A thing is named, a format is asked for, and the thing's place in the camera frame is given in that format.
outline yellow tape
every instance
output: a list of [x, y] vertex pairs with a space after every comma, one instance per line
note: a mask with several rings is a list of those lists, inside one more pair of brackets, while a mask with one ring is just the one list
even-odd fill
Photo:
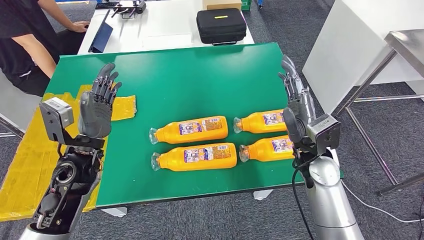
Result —
[[[43, 100], [52, 97], [62, 99], [72, 107], [73, 119], [77, 121], [80, 115], [79, 97], [83, 91], [88, 91], [90, 88], [91, 85], [82, 85], [76, 99], [69, 92], [65, 92], [56, 95], [46, 93]], [[113, 121], [133, 118], [135, 113], [136, 97], [134, 95], [115, 98], [112, 112]], [[68, 126], [66, 130], [72, 137], [78, 134], [77, 124]], [[108, 138], [106, 137], [105, 154], [107, 143]], [[57, 164], [57, 147], [58, 144], [50, 141], [47, 137], [40, 109], [37, 108], [0, 188], [0, 221], [32, 217], [47, 190], [52, 171]], [[91, 194], [84, 211], [96, 207], [98, 192], [99, 185]]]

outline green table mat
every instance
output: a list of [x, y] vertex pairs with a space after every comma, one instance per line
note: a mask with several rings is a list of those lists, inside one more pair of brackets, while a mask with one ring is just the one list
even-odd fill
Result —
[[[118, 96], [136, 95], [134, 118], [112, 123], [97, 206], [269, 188], [291, 183], [292, 160], [259, 162], [240, 159], [230, 169], [153, 171], [153, 152], [209, 143], [250, 145], [285, 132], [235, 134], [234, 117], [282, 109], [287, 105], [282, 72], [283, 54], [276, 43], [196, 47], [133, 53], [63, 57], [47, 88], [70, 92], [90, 84], [106, 63], [116, 64], [122, 87]], [[225, 116], [228, 137], [185, 144], [149, 142], [151, 127], [203, 117]]]

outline orange juice bottle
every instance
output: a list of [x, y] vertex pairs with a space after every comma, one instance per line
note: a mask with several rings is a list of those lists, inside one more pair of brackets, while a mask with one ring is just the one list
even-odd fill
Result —
[[235, 117], [232, 126], [236, 134], [241, 131], [254, 134], [287, 131], [282, 109], [255, 112], [242, 119]]
[[240, 145], [238, 154], [243, 163], [249, 159], [269, 162], [294, 158], [289, 136], [264, 138], [249, 146]]
[[229, 169], [237, 164], [236, 146], [233, 143], [214, 143], [199, 146], [177, 147], [163, 154], [153, 153], [151, 168], [172, 171]]
[[169, 144], [191, 143], [224, 139], [227, 136], [228, 126], [224, 116], [171, 122], [159, 129], [150, 128], [148, 133], [151, 144], [158, 142], [167, 142]]

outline person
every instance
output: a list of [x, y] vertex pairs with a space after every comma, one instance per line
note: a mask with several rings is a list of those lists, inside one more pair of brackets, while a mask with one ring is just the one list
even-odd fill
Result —
[[[56, 33], [43, 10], [66, 30]], [[21, 91], [42, 97], [60, 55], [78, 53], [88, 21], [71, 22], [55, 0], [0, 0], [0, 69]]]

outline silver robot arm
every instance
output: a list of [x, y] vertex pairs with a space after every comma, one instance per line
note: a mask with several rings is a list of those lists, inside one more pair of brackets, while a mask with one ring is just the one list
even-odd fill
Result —
[[[48, 138], [58, 142], [57, 165], [50, 184], [21, 240], [67, 240], [70, 238], [91, 193], [100, 182], [104, 137], [111, 132], [112, 105], [118, 88], [118, 72], [106, 64], [94, 80], [91, 91], [79, 100], [79, 134], [72, 138], [65, 128], [74, 123], [73, 111], [54, 97], [39, 104]], [[61, 145], [67, 145], [61, 153]]]
[[[281, 66], [286, 74], [278, 75], [288, 97], [283, 118], [293, 142], [295, 174], [301, 172], [304, 179], [316, 234], [320, 240], [363, 240], [340, 180], [339, 166], [328, 150], [339, 146], [340, 122], [329, 114], [317, 118], [309, 87], [303, 86], [293, 62], [284, 55]], [[300, 205], [299, 209], [307, 224]]]

